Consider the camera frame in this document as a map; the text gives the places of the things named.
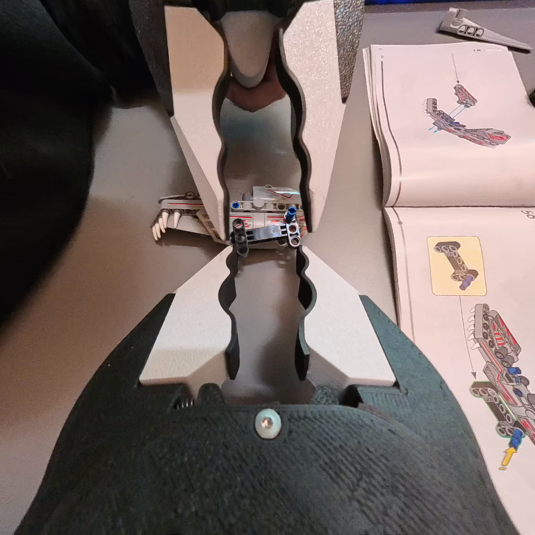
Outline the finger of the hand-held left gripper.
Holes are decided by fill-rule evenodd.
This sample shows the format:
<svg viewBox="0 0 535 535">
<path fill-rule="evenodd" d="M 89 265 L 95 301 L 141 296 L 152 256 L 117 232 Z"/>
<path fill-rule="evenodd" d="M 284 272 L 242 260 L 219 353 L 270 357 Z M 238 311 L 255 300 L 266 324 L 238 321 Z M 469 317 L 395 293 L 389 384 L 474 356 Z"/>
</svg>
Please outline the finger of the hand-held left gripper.
<svg viewBox="0 0 535 535">
<path fill-rule="evenodd" d="M 344 118 L 333 1 L 303 3 L 278 29 L 278 77 L 291 101 L 306 227 L 317 231 Z"/>
<path fill-rule="evenodd" d="M 216 103 L 228 75 L 228 55 L 221 34 L 195 8 L 165 7 L 165 25 L 173 116 L 180 147 L 212 224 L 228 239 L 228 190 L 222 159 Z"/>
</svg>

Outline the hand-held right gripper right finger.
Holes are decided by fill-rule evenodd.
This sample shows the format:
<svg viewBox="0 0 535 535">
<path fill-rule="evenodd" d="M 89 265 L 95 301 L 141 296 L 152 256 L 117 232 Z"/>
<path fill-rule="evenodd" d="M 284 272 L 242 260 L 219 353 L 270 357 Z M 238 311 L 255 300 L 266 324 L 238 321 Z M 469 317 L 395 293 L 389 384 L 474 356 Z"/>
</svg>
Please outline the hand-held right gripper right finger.
<svg viewBox="0 0 535 535">
<path fill-rule="evenodd" d="M 395 376 L 359 292 L 310 249 L 296 250 L 298 322 L 295 367 L 314 386 L 392 386 Z"/>
</svg>

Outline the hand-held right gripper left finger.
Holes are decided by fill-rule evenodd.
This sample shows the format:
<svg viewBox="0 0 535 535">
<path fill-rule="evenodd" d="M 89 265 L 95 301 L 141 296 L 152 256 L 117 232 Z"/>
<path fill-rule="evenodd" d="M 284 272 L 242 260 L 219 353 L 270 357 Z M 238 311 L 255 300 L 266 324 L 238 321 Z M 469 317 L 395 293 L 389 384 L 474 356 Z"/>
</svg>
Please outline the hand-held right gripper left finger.
<svg viewBox="0 0 535 535">
<path fill-rule="evenodd" d="M 141 373 L 144 385 L 222 385 L 240 363 L 235 317 L 236 250 L 228 246 L 175 293 Z"/>
</svg>

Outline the black brick beam blue pin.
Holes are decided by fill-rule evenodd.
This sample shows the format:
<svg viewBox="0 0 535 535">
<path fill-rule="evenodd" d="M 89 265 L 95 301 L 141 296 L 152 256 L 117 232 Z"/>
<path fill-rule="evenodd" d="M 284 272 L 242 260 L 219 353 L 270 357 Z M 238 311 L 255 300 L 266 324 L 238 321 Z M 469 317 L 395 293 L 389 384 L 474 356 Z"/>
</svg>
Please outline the black brick beam blue pin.
<svg viewBox="0 0 535 535">
<path fill-rule="evenodd" d="M 300 248 L 302 240 L 296 207 L 291 206 L 283 215 L 278 213 L 271 219 L 267 217 L 267 226 L 249 228 L 244 218 L 232 218 L 231 242 L 238 257 L 246 258 L 253 245 L 267 242 L 276 242 L 291 249 Z"/>
</svg>

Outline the silver red toy brick model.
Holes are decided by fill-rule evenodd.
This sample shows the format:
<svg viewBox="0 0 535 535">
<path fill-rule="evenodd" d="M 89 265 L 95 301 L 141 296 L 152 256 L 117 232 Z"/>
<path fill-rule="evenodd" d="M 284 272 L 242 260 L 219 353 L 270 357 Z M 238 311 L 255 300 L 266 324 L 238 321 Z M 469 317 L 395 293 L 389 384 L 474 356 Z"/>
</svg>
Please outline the silver red toy brick model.
<svg viewBox="0 0 535 535">
<path fill-rule="evenodd" d="M 189 191 L 185 194 L 172 195 L 159 199 L 160 210 L 151 225 L 155 241 L 162 238 L 167 229 L 180 230 L 210 236 L 215 242 L 231 244 L 231 238 L 224 239 L 216 231 L 215 224 L 205 210 L 199 194 Z M 291 188 L 274 187 L 270 184 L 254 186 L 251 193 L 244 193 L 241 200 L 230 203 L 229 230 L 232 232 L 232 218 L 242 217 L 247 227 L 263 227 L 268 225 L 267 217 L 284 212 L 291 206 L 297 209 L 301 240 L 307 234 L 301 196 Z M 276 242 L 253 245 L 251 248 L 287 247 Z"/>
</svg>

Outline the person's left hand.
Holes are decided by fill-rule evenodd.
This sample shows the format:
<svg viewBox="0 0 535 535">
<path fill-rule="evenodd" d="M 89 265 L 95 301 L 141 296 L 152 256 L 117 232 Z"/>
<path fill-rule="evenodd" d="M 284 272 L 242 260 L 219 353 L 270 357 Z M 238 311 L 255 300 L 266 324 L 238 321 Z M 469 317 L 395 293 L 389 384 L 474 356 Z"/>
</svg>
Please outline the person's left hand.
<svg viewBox="0 0 535 535">
<path fill-rule="evenodd" d="M 256 112 L 270 104 L 283 99 L 285 91 L 279 83 L 277 76 L 264 79 L 254 88 L 245 88 L 235 78 L 231 77 L 226 97 L 238 108 Z"/>
</svg>

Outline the blue plastic bin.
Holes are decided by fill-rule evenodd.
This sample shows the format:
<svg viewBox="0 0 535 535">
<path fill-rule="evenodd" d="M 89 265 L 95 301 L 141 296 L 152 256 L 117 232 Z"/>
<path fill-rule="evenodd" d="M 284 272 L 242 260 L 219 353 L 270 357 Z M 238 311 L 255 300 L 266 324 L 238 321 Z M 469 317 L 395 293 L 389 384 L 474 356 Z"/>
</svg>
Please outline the blue plastic bin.
<svg viewBox="0 0 535 535">
<path fill-rule="evenodd" d="M 418 5 L 418 4 L 446 4 L 446 3 L 465 3 L 465 2 L 475 2 L 476 4 L 483 1 L 365 1 L 366 6 L 386 6 L 389 9 L 394 6 L 405 6 L 405 5 Z"/>
</svg>

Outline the open instruction booklet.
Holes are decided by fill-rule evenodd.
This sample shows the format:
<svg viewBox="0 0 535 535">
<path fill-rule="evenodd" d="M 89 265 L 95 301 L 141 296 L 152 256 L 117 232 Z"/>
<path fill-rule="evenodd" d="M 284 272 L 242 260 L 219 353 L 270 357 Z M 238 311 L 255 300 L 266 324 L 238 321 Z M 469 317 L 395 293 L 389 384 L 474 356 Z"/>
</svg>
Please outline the open instruction booklet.
<svg viewBox="0 0 535 535">
<path fill-rule="evenodd" d="M 534 534 L 534 107 L 505 47 L 363 52 L 401 330 Z"/>
</svg>

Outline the grey wedge brick panel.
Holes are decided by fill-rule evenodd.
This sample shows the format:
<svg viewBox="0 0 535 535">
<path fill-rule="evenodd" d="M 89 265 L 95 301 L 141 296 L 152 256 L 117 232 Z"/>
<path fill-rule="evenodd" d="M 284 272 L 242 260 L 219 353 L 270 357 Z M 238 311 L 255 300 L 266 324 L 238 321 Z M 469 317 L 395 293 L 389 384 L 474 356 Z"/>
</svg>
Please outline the grey wedge brick panel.
<svg viewBox="0 0 535 535">
<path fill-rule="evenodd" d="M 514 40 L 495 31 L 469 20 L 466 17 L 468 10 L 461 8 L 449 8 L 445 19 L 440 23 L 438 31 L 466 37 L 476 41 L 483 41 L 498 45 L 504 45 L 517 50 L 532 52 L 534 49 L 527 43 Z"/>
</svg>

